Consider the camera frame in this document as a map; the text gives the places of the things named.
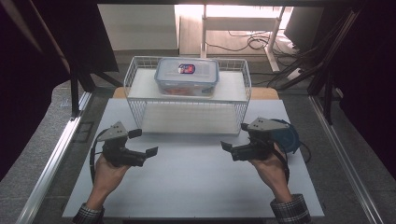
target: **wire basket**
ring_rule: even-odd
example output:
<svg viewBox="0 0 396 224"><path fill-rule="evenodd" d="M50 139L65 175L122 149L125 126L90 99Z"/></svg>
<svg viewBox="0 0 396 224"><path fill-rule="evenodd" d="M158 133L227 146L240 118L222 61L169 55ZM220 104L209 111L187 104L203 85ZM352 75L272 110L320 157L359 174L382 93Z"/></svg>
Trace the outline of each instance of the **wire basket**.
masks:
<svg viewBox="0 0 396 224"><path fill-rule="evenodd" d="M144 133L239 134L251 95L246 60L219 63L219 83L211 97L169 96L154 75L162 57L133 57L124 90L138 128Z"/></svg>

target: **human hand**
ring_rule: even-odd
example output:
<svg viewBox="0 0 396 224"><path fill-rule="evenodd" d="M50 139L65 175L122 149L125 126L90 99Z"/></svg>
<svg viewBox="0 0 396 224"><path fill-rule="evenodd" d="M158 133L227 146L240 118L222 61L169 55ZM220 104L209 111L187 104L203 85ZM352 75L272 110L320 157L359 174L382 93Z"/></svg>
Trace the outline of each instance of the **human hand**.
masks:
<svg viewBox="0 0 396 224"><path fill-rule="evenodd" d="M276 144L274 146L285 157L279 147ZM271 154L265 161L251 160L249 162L256 168L260 178L272 190L279 203L291 202L292 196L286 181L283 163L276 155Z"/></svg>
<svg viewBox="0 0 396 224"><path fill-rule="evenodd" d="M117 188L131 166L115 167L101 155L95 167L95 179L86 206L100 210L107 196Z"/></svg>

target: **plastic food container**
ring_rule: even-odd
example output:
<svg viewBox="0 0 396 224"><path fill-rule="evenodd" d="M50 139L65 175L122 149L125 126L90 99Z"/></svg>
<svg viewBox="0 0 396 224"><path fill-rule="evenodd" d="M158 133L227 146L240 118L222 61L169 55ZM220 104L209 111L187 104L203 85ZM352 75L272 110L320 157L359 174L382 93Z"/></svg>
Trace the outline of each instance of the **plastic food container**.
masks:
<svg viewBox="0 0 396 224"><path fill-rule="evenodd" d="M162 94L210 97L219 82L219 64L208 59L162 58L155 81Z"/></svg>

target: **plaid sleeve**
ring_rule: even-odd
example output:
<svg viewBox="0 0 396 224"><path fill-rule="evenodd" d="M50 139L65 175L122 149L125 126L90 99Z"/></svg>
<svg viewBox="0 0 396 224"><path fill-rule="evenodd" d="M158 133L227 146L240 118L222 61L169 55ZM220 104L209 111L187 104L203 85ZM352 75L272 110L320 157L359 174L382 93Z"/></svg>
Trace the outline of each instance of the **plaid sleeve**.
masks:
<svg viewBox="0 0 396 224"><path fill-rule="evenodd" d="M73 218L73 223L77 224L103 224L103 214L105 208L102 210L93 210L84 203L78 210L78 213Z"/></svg>
<svg viewBox="0 0 396 224"><path fill-rule="evenodd" d="M276 200L273 200L271 201L271 208L274 211L278 223L312 223L303 194L293 194L293 201L289 203L277 203Z"/></svg>

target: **white table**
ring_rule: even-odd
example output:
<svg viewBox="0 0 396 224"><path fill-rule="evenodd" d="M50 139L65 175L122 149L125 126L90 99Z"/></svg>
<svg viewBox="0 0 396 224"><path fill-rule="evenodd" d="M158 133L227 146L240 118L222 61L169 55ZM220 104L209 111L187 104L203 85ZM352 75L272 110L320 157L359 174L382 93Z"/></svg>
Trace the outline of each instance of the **white table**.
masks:
<svg viewBox="0 0 396 224"><path fill-rule="evenodd" d="M257 117L289 121L280 100L251 100L245 122ZM121 121L127 131L135 129L134 118L125 99L110 99L98 132ZM130 139L127 147L145 151L159 147L157 156L143 167L132 167L119 187L107 198L106 217L133 218L253 218L274 217L269 203L271 190L247 161L233 161L220 142L235 146L248 143L248 134L182 135L143 134ZM102 150L98 143L97 151ZM317 194L297 150L289 154L290 190L302 193L312 217L324 216ZM89 155L64 210L73 217L86 202L92 188Z"/></svg>

